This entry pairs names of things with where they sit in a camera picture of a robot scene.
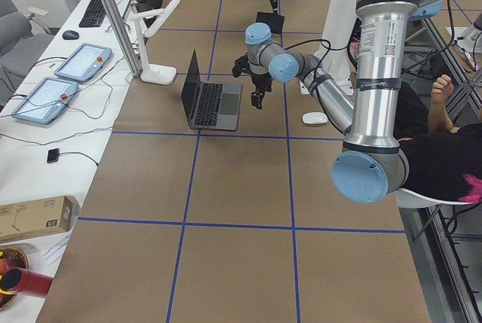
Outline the black mouse pad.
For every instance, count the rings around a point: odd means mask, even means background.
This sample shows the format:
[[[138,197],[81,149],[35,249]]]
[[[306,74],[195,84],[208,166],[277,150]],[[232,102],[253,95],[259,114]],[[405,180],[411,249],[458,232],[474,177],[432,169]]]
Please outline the black mouse pad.
[[[282,33],[284,21],[285,17],[278,13],[257,12],[256,22],[267,24],[274,34],[280,35]]]

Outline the grey laptop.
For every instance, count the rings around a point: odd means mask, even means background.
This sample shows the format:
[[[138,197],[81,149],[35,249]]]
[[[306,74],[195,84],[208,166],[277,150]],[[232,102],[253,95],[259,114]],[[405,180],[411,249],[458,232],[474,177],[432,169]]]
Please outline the grey laptop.
[[[238,83],[201,81],[197,53],[193,50],[181,92],[188,126],[191,129],[236,130],[241,91]]]

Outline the white computer mouse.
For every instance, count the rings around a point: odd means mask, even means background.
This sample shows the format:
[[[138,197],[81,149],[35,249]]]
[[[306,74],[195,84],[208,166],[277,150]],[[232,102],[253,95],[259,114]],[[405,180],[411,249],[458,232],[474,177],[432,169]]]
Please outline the white computer mouse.
[[[328,117],[323,112],[308,112],[303,114],[302,122],[306,125],[319,125],[328,122]]]

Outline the black desk mouse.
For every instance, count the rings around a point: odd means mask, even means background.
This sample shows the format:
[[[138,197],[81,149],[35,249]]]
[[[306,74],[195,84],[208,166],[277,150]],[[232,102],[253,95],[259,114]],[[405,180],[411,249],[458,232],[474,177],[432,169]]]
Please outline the black desk mouse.
[[[79,33],[76,32],[75,30],[66,30],[62,34],[62,38],[67,41],[77,40],[79,39],[79,37],[80,37]]]

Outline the cardboard lamp box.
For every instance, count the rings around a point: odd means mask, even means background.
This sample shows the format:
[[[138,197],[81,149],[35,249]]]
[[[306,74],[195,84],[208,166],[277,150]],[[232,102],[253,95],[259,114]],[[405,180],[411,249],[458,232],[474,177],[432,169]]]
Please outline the cardboard lamp box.
[[[72,196],[1,206],[1,243],[68,232],[78,207]]]

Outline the upper teach pendant tablet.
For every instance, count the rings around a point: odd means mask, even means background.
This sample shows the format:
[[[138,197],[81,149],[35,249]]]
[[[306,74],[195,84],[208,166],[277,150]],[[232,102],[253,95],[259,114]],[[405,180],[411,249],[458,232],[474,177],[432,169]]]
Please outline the upper teach pendant tablet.
[[[95,44],[81,44],[54,72],[57,77],[85,83],[110,60],[112,49]]]

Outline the teach pendant tablet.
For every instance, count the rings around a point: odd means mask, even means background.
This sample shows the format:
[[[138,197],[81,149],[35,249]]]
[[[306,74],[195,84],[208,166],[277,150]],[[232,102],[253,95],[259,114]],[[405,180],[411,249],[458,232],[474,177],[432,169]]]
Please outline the teach pendant tablet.
[[[110,60],[112,49],[95,44],[81,44],[54,72],[57,77],[85,83]]]
[[[59,78],[44,78],[15,108],[18,120],[48,125],[56,120],[78,92],[79,84]]]

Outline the black keyboard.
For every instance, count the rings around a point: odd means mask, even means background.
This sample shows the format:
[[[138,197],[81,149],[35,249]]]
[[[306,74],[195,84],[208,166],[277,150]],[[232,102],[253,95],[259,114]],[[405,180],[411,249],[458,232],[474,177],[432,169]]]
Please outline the black keyboard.
[[[90,0],[79,23],[80,28],[100,27],[105,19],[106,11],[101,0]]]

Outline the white chair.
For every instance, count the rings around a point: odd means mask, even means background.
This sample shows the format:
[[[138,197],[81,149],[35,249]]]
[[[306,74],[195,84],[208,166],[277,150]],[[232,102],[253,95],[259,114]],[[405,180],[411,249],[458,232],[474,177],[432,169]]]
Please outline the white chair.
[[[393,193],[395,195],[398,206],[403,209],[421,209],[436,206],[439,204],[449,206],[473,205],[473,203],[433,199],[430,197],[425,197],[421,194],[405,188],[399,188]]]

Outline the seated person in black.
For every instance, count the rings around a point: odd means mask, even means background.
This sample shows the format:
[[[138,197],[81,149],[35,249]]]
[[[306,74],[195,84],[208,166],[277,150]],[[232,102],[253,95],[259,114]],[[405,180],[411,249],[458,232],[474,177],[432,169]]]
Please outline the seated person in black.
[[[457,126],[446,111],[453,93],[448,75],[438,77],[426,107],[411,86],[398,92],[393,136],[409,163],[406,190],[437,200],[481,202],[481,123]]]

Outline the lower teach pendant tablet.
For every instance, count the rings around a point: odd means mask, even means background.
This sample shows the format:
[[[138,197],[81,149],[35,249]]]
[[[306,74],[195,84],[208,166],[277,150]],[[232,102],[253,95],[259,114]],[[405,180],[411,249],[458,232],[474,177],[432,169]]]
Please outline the lower teach pendant tablet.
[[[18,120],[48,125],[56,120],[78,92],[79,84],[59,78],[44,78],[15,108]]]

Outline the small black puck device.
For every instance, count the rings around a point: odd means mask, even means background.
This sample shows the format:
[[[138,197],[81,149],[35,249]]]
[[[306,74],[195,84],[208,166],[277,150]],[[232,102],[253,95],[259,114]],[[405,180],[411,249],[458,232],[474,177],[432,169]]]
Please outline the small black puck device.
[[[47,163],[55,163],[60,156],[59,148],[52,148],[47,152]]]

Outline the woven fruit basket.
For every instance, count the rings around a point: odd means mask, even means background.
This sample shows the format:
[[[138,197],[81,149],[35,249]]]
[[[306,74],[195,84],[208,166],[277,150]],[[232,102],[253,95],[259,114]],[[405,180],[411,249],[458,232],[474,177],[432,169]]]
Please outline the woven fruit basket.
[[[1,248],[1,276],[15,267],[27,269],[29,267],[27,256],[18,248]],[[11,305],[15,297],[16,294],[1,291],[1,310]]]

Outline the red cylinder bottle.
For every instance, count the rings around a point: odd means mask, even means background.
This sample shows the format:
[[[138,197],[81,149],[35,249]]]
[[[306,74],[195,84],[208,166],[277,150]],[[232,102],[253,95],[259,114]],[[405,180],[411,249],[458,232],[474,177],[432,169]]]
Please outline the red cylinder bottle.
[[[24,268],[15,267],[1,277],[1,291],[9,294],[24,294],[46,297],[53,278]]]

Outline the aluminium frame post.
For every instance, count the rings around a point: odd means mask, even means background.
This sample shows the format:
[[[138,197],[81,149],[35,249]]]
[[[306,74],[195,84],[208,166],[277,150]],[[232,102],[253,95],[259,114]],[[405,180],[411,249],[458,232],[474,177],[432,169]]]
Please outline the aluminium frame post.
[[[106,15],[111,23],[111,27],[113,28],[125,60],[130,67],[131,73],[134,77],[140,75],[141,66],[136,58],[135,51],[131,45],[131,41],[124,25],[124,20],[120,15],[115,0],[101,0],[101,2],[104,6]]]

